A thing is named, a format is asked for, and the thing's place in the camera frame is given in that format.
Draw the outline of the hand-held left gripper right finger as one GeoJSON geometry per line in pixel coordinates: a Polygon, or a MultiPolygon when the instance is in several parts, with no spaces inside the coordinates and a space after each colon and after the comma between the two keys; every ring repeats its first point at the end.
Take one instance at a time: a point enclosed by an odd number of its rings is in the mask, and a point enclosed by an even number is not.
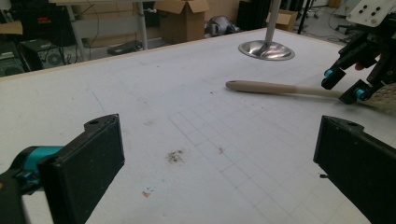
{"type": "Polygon", "coordinates": [[[358,123],[324,116],[313,161],[372,224],[396,224],[396,148],[358,123]]]}

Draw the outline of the metal utensil stand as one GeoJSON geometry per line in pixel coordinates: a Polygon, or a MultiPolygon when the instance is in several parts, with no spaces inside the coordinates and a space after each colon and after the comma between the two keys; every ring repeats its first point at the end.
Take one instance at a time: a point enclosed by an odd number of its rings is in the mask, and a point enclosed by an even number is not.
{"type": "Polygon", "coordinates": [[[295,56],[292,49],[273,41],[280,3],[281,0],[273,0],[272,2],[270,20],[264,40],[254,40],[240,44],[238,50],[241,53],[265,61],[286,61],[295,56]]]}

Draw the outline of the small cardboard box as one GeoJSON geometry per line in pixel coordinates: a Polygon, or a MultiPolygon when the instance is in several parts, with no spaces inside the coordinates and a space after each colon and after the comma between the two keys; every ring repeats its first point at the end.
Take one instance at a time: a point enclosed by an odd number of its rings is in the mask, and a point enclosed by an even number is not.
{"type": "Polygon", "coordinates": [[[276,19],[276,29],[292,32],[298,13],[296,11],[289,11],[280,9],[276,19]]]}

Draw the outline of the white stand leg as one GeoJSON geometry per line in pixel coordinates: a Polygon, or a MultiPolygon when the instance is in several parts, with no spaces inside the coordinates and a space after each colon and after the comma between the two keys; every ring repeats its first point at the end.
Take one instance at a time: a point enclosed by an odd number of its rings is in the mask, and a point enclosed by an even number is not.
{"type": "Polygon", "coordinates": [[[145,17],[144,6],[142,1],[138,1],[137,8],[138,8],[139,25],[140,25],[140,32],[142,38],[142,47],[143,50],[147,50],[149,49],[149,46],[148,46],[148,37],[147,37],[146,21],[145,21],[146,17],[145,17]]]}
{"type": "Polygon", "coordinates": [[[88,59],[87,59],[87,55],[86,55],[86,52],[85,52],[85,49],[84,49],[84,46],[83,46],[83,43],[82,43],[82,39],[80,38],[80,36],[78,34],[78,29],[77,29],[78,27],[77,27],[77,24],[76,24],[76,18],[75,18],[73,9],[72,9],[71,5],[66,5],[66,9],[67,9],[69,20],[70,20],[70,23],[71,23],[71,26],[72,26],[72,29],[73,29],[73,33],[74,33],[75,39],[76,39],[76,44],[78,46],[78,50],[79,50],[79,53],[80,53],[80,59],[83,62],[86,62],[86,61],[88,61],[88,59]]]}

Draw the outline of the large open cardboard box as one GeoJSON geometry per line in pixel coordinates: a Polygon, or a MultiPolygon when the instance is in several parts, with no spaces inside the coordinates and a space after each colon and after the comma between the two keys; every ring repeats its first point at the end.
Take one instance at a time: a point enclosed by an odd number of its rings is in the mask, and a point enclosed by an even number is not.
{"type": "Polygon", "coordinates": [[[154,8],[160,16],[161,38],[179,44],[205,38],[207,0],[162,0],[154,8]]]}

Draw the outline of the white grid paper mat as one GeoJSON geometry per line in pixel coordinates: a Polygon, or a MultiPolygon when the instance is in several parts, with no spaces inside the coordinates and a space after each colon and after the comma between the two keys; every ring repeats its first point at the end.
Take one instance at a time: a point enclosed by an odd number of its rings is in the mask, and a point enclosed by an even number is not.
{"type": "Polygon", "coordinates": [[[329,98],[230,91],[230,80],[318,87],[334,43],[279,31],[295,57],[239,52],[262,31],[0,78],[0,173],[118,114],[125,164],[89,224],[369,224],[314,163],[323,116],[396,147],[396,117],[329,98]]]}

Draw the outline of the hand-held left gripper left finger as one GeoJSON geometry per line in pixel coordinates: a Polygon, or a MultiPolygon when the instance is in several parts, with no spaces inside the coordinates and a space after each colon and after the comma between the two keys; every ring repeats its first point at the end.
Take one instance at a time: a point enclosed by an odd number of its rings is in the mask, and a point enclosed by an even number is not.
{"type": "Polygon", "coordinates": [[[117,114],[88,121],[65,146],[28,147],[0,174],[0,224],[30,224],[22,197],[41,189],[54,224],[84,224],[124,163],[117,114]]]}

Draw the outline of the beige slotted spoon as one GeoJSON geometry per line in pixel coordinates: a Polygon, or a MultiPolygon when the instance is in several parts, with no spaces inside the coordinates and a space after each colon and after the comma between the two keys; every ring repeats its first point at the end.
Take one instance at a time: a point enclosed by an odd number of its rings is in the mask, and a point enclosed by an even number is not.
{"type": "MultiPolygon", "coordinates": [[[[231,80],[225,86],[233,91],[253,93],[303,94],[337,99],[343,95],[340,91],[249,80],[231,80]]],[[[356,103],[396,117],[396,83],[382,87],[367,100],[357,99],[356,103]]]]}

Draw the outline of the grey rounded device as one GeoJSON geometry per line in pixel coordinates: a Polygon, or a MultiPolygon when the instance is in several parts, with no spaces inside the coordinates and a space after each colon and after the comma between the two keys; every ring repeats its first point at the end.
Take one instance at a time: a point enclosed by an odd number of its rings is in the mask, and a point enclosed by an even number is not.
{"type": "Polygon", "coordinates": [[[205,34],[210,37],[236,34],[239,32],[240,28],[225,16],[215,16],[205,24],[205,34]]]}

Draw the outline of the black flat device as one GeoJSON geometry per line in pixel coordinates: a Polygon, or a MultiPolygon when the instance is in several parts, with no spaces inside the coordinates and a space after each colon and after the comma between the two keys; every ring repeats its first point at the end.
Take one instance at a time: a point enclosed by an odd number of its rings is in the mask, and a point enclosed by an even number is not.
{"type": "Polygon", "coordinates": [[[106,50],[110,55],[121,55],[130,52],[136,52],[143,49],[143,44],[140,41],[130,41],[106,50]]]}

